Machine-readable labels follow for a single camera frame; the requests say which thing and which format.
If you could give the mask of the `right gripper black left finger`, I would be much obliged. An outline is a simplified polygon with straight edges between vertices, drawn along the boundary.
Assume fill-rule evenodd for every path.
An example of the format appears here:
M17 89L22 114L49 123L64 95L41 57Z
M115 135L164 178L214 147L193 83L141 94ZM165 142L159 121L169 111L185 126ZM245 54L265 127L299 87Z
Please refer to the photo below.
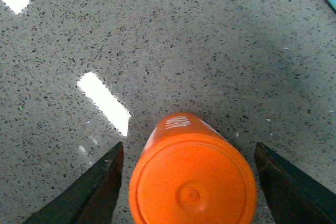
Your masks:
M123 144L118 142L24 223L110 223L121 188L123 159Z

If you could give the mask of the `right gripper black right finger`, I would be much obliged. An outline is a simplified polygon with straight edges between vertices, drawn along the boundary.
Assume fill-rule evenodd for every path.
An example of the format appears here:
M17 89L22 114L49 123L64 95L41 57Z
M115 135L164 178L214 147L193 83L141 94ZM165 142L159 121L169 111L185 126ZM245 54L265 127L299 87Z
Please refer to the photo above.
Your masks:
M262 142L254 157L275 223L335 223L335 193Z

